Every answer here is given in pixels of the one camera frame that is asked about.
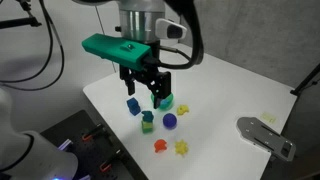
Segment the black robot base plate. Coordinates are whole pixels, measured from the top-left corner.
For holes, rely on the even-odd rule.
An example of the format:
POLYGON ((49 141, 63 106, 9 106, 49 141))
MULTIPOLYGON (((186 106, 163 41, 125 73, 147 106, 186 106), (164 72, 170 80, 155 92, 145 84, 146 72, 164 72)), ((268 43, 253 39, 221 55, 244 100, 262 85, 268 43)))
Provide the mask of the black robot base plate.
POLYGON ((109 126, 84 110, 41 134, 57 147, 68 140, 67 151, 79 162, 74 180, 148 180, 109 126))

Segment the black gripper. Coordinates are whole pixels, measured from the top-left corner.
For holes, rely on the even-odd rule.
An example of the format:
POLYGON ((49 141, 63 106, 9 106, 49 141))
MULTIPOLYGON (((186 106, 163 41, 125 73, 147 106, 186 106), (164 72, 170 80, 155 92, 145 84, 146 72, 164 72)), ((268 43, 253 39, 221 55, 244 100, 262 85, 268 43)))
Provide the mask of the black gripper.
POLYGON ((164 99, 171 94, 171 73, 159 70, 160 42, 149 43, 151 55, 145 55, 141 60, 141 70, 120 65, 120 79, 125 82, 128 94, 135 93, 135 81, 147 86, 155 97, 164 99))

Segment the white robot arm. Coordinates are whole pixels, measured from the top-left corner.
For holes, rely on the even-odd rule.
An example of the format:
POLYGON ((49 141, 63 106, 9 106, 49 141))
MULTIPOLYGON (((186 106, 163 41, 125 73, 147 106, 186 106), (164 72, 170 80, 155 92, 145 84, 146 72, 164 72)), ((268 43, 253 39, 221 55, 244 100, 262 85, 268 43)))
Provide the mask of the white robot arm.
MULTIPOLYGON (((172 70, 185 70, 203 60, 204 47, 193 0, 73 0, 88 6, 115 1, 118 4, 119 37, 94 34, 82 42, 88 53, 117 63, 120 79, 130 95, 135 83, 147 86, 154 96, 153 107, 172 94, 172 70), (162 39, 182 39, 190 31, 192 54, 184 64, 159 59, 162 39)), ((79 167, 77 156, 53 145, 35 131, 16 131, 11 123, 12 100, 1 92, 0 173, 20 180, 71 180, 79 167)))

